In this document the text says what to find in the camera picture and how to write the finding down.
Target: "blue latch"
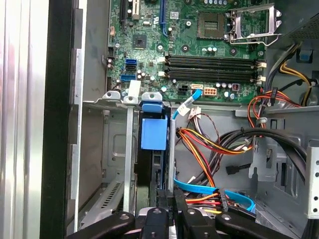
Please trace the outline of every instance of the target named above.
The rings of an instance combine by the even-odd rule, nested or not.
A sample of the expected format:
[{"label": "blue latch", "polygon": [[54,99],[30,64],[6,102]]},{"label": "blue latch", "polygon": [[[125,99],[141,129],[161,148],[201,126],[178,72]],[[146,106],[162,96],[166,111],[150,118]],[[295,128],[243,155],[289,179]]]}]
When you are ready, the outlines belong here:
[{"label": "blue latch", "polygon": [[161,113],[163,109],[162,103],[158,102],[143,102],[142,111],[150,113]]},{"label": "blue latch", "polygon": [[166,150],[167,117],[142,119],[141,149]]}]

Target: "blue cable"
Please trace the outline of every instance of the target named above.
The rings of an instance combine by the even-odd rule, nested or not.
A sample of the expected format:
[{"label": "blue cable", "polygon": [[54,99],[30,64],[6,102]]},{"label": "blue cable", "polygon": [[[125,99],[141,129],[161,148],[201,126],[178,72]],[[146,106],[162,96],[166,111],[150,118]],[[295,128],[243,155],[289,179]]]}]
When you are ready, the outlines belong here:
[{"label": "blue cable", "polygon": [[[179,188],[181,188],[185,191],[193,192],[193,193],[201,193],[201,194],[210,195],[216,190],[216,188],[212,188],[212,187],[183,183],[183,182],[180,182],[176,179],[174,179],[174,182]],[[250,198],[243,196],[239,193],[234,193],[234,192],[228,191],[228,190],[225,190],[225,193],[235,202],[237,202],[239,204],[246,205],[247,211],[250,211],[250,212],[255,211],[255,203]]]},{"label": "blue cable", "polygon": [[[194,94],[192,94],[191,97],[189,97],[183,104],[180,105],[181,106],[189,106],[191,103],[193,103],[194,101],[196,101],[200,96],[201,96],[201,90],[197,89]],[[177,115],[178,115],[178,108],[177,110],[174,112],[173,116],[172,116],[172,120],[176,119]]]}]

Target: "green circuit board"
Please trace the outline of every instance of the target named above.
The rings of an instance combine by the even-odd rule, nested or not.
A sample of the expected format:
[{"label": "green circuit board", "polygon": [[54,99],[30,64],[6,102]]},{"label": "green circuit board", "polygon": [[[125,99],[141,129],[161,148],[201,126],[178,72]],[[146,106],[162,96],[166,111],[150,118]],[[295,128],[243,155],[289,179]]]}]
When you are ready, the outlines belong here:
[{"label": "green circuit board", "polygon": [[[204,88],[217,89],[215,96],[202,95],[200,101],[244,104],[250,102],[257,95],[257,85],[255,83],[239,83],[239,89],[233,91],[228,87],[216,87],[216,81],[190,79],[173,82],[172,79],[159,76],[159,72],[163,71],[165,65],[162,61],[165,52],[176,56],[263,60],[265,51],[263,44],[253,45],[252,49],[251,45],[236,45],[234,47],[224,39],[212,39],[209,33],[208,36],[199,37],[201,33],[198,29],[201,27],[202,13],[224,14],[230,9],[251,6],[251,0],[216,1],[222,4],[214,4],[214,1],[212,1],[213,4],[209,4],[209,0],[207,0],[208,4],[205,3],[205,0],[165,0],[165,14],[163,17],[165,24],[160,23],[161,1],[163,0],[139,0],[139,19],[127,17],[126,21],[121,23],[121,0],[111,0],[108,46],[112,49],[110,54],[114,58],[112,61],[113,67],[107,69],[108,90],[116,89],[120,91],[122,96],[125,96],[129,81],[119,83],[121,75],[128,74],[137,77],[137,70],[141,70],[145,73],[145,76],[139,79],[142,82],[140,96],[144,92],[156,92],[164,87],[165,97],[168,97],[170,101],[183,101],[192,94],[191,84],[200,84]],[[266,20],[266,12],[257,12],[254,15],[245,14],[241,21],[242,35],[247,36],[251,33],[265,32]],[[208,24],[211,24],[208,29],[216,27],[214,21],[208,22]],[[167,35],[169,27],[172,28],[172,32]],[[136,42],[137,37],[141,38],[139,46],[136,46],[138,44]],[[188,47],[187,52],[185,52],[184,46]],[[215,47],[217,51],[214,53],[208,52],[209,47]],[[138,61],[137,69],[134,71],[126,70],[126,59],[136,59]],[[180,94],[178,89],[181,86],[188,86],[189,90]],[[229,95],[233,94],[235,97],[233,99],[225,97],[226,91],[229,92]]]}]

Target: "cpu socket lever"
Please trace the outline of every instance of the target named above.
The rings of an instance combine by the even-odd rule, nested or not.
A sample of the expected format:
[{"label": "cpu socket lever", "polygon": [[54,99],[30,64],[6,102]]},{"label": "cpu socket lever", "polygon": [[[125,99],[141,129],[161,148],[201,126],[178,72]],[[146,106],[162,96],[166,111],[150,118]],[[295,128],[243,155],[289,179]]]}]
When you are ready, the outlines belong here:
[{"label": "cpu socket lever", "polygon": [[[248,13],[256,13],[259,11],[268,11],[268,32],[265,33],[250,33],[248,36],[242,35],[242,28],[241,28],[241,20],[243,14]],[[265,5],[258,5],[252,7],[245,7],[239,9],[232,9],[230,11],[229,19],[231,21],[232,29],[229,32],[229,43],[232,45],[239,45],[239,44],[264,44],[265,46],[270,46],[274,42],[276,42],[280,36],[280,34],[275,33],[277,28],[281,25],[282,21],[277,20],[282,14],[280,11],[275,9],[273,3],[265,4]],[[242,40],[253,40],[256,38],[265,38],[270,36],[276,36],[276,39],[267,44],[265,41],[257,40],[257,41],[242,41]]]}]

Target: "motherboard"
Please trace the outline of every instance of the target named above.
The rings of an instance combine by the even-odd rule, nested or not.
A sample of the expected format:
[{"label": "motherboard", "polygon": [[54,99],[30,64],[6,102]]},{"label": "motherboard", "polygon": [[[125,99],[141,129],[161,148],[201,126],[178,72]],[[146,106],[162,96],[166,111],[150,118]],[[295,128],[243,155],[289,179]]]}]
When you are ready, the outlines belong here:
[{"label": "motherboard", "polygon": [[[265,46],[230,44],[232,9],[266,0],[111,0],[107,90],[124,97],[130,80],[144,92],[182,102],[248,103],[260,91]],[[267,11],[241,15],[241,35],[267,30]]]}]

